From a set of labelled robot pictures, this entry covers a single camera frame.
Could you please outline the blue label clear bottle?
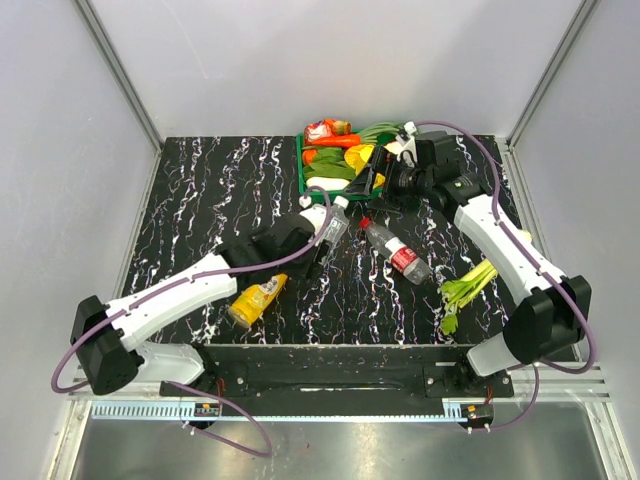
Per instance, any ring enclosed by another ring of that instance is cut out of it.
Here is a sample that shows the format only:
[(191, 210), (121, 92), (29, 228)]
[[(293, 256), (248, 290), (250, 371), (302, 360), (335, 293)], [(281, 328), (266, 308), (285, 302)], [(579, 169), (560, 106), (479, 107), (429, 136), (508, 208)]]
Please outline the blue label clear bottle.
[(331, 205), (331, 220), (327, 226), (323, 241), (330, 245), (330, 249), (334, 249), (343, 234), (347, 231), (349, 220), (346, 216), (346, 209), (349, 206), (349, 200), (342, 196), (336, 196)]

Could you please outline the yellow juice bottle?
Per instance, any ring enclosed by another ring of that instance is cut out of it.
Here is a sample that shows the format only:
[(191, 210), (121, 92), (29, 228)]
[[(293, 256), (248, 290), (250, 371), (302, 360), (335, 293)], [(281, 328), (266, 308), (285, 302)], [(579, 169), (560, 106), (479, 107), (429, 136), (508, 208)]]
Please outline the yellow juice bottle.
[(240, 326), (251, 328), (279, 295), (287, 280), (286, 274), (278, 274), (263, 284), (248, 287), (229, 306), (229, 316)]

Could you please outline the red label clear bottle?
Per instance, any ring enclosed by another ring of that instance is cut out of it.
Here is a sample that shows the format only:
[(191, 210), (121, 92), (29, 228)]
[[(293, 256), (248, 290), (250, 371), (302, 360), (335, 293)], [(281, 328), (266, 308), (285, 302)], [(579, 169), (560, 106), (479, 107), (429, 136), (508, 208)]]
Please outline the red label clear bottle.
[(359, 226), (373, 248), (412, 284), (420, 285), (430, 275), (426, 262), (388, 228), (370, 218), (363, 218)]

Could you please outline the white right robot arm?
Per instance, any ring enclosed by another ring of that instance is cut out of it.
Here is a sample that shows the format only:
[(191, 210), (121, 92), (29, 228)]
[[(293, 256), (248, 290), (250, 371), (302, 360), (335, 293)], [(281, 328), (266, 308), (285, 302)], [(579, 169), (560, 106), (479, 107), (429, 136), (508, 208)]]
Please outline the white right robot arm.
[(451, 135), (452, 125), (437, 122), (419, 134), (402, 128), (399, 150), (373, 149), (361, 172), (346, 187), (348, 194), (370, 198), (369, 208), (399, 212), (409, 200), (425, 199), (465, 234), (496, 268), (516, 304), (501, 333), (471, 348), (455, 375), (457, 388), (480, 394), (491, 375), (536, 362), (582, 340), (589, 357), (578, 373), (589, 370), (596, 356), (587, 323), (592, 289), (582, 276), (568, 277), (531, 244), (502, 212), (498, 182), (463, 170)]

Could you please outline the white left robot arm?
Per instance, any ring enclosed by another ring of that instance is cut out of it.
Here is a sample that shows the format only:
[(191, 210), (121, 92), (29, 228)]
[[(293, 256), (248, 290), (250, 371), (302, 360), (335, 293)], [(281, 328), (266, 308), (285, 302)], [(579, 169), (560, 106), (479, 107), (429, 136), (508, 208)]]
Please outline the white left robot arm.
[(70, 343), (85, 386), (95, 395), (144, 381), (180, 382), (196, 395), (212, 391), (217, 372), (201, 348), (153, 343), (151, 337), (207, 304), (276, 275), (311, 277), (328, 252), (323, 236), (331, 217), (329, 208), (315, 204), (220, 246), (145, 290), (109, 302), (95, 295), (83, 299)]

